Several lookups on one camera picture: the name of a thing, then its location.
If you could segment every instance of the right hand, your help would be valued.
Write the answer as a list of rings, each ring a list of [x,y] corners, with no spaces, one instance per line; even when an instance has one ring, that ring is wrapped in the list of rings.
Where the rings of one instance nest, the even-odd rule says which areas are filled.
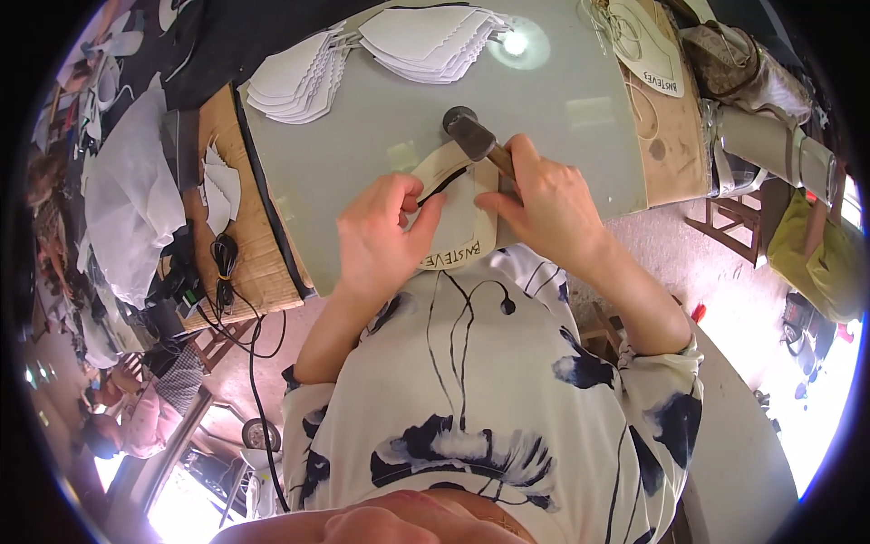
[[[516,172],[522,204],[498,192],[486,192],[474,203],[505,218],[517,237],[541,257],[580,279],[612,241],[595,209],[580,171],[538,155],[525,134],[505,144]]]

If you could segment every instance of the red object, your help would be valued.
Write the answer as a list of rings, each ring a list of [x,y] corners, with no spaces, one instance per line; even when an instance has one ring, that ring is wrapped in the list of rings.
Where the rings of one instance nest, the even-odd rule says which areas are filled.
[[[695,323],[700,323],[700,321],[706,315],[706,306],[703,302],[699,302],[697,306],[695,306],[694,311],[692,311],[692,321]]]
[[[846,330],[845,323],[838,323],[837,324],[837,336],[839,338],[844,339],[849,344],[851,344],[855,340],[855,335],[849,334],[848,331]]]

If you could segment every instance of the tire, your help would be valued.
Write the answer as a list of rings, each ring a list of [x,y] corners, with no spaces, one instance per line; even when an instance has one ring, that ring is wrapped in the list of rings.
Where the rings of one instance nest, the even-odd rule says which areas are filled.
[[[269,429],[269,440],[271,442],[272,451],[280,452],[281,433],[278,432],[278,428],[272,425],[270,421],[266,421],[266,428]],[[244,423],[242,426],[242,442],[244,442],[245,447],[250,449],[266,449],[263,423],[260,418],[247,420]]]

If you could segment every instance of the electric cable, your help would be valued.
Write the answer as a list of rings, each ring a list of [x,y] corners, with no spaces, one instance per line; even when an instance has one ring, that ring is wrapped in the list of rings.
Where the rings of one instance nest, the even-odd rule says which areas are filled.
[[[260,315],[251,302],[243,297],[241,293],[236,291],[236,288],[232,286],[231,276],[233,270],[236,268],[236,261],[238,259],[238,244],[236,243],[236,240],[234,240],[229,234],[218,234],[215,241],[211,243],[211,257],[217,265],[217,284],[215,285],[215,298],[217,303],[213,303],[208,296],[206,296],[206,299],[209,301],[212,314],[215,316],[217,323],[212,322],[205,315],[201,306],[197,307],[197,311],[212,329],[222,334],[233,344],[241,348],[245,353],[248,353],[248,375],[251,379],[251,392],[254,393],[254,401],[257,403],[260,424],[263,426],[266,458],[269,460],[269,471],[272,477],[272,484],[275,486],[275,491],[278,493],[278,500],[281,502],[281,508],[283,508],[285,512],[290,512],[290,507],[287,505],[287,500],[284,498],[284,492],[281,491],[281,484],[278,481],[278,471],[275,468],[275,458],[272,455],[271,439],[269,438],[269,427],[266,425],[263,403],[260,400],[260,395],[257,391],[257,383],[254,380],[254,358],[271,359],[278,354],[278,350],[280,350],[281,345],[284,344],[284,336],[287,333],[287,313],[281,312],[284,317],[281,325],[281,338],[278,340],[278,345],[275,346],[275,350],[268,355],[256,353],[255,345],[260,337],[260,333],[263,331],[263,319],[266,317],[266,314],[264,313]],[[225,331],[224,325],[221,322],[224,310],[227,307],[230,309],[232,308],[236,297],[241,299],[246,305],[248,305],[248,307],[250,307],[251,311],[254,313],[254,318],[257,320],[251,332],[250,342],[243,342],[240,339],[233,338],[231,334]]]

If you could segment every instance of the floral blouse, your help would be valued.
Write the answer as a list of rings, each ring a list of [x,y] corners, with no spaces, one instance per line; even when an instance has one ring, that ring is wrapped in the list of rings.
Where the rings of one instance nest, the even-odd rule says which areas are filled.
[[[293,510],[397,489],[463,489],[539,544],[655,542],[686,482],[701,415],[694,338],[614,366],[580,347],[566,276],[523,245],[412,278],[336,384],[288,381]]]

